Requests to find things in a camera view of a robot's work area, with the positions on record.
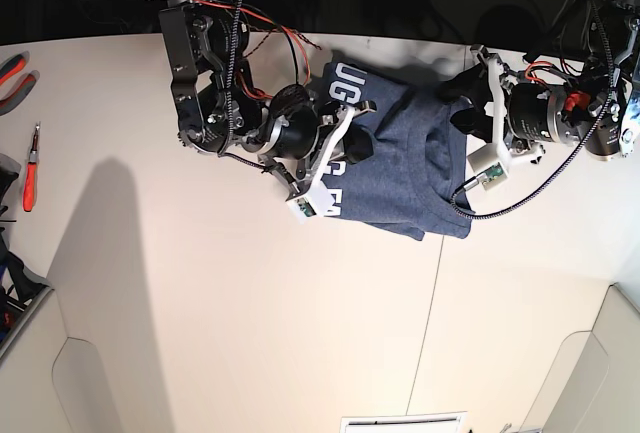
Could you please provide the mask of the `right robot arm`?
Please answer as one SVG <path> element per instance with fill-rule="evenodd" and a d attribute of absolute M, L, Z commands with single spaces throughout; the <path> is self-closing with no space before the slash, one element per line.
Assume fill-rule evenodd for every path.
<path fill-rule="evenodd" d="M 159 24 L 171 68 L 178 138 L 200 153 L 230 158 L 281 181 L 292 198 L 309 192 L 333 161 L 356 164 L 373 154 L 354 119 L 375 110 L 340 100 L 320 104 L 307 87 L 308 40 L 245 0 L 164 0 Z M 281 34 L 294 81 L 269 94 L 253 81 L 249 63 L 255 23 Z"/>

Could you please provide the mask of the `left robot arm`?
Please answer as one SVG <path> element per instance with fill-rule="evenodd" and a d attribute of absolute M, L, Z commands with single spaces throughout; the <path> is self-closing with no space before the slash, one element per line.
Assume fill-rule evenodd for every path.
<path fill-rule="evenodd" d="M 562 44 L 581 9 L 582 65 L 568 65 L 564 54 L 555 62 L 543 59 L 546 47 Z M 468 157 L 475 171 L 537 163 L 548 143 L 581 147 L 603 160 L 632 152 L 639 136 L 639 0 L 572 0 L 524 55 L 520 70 L 484 46 L 472 52 L 474 65 L 437 95 L 468 102 L 452 122 L 485 143 Z"/>

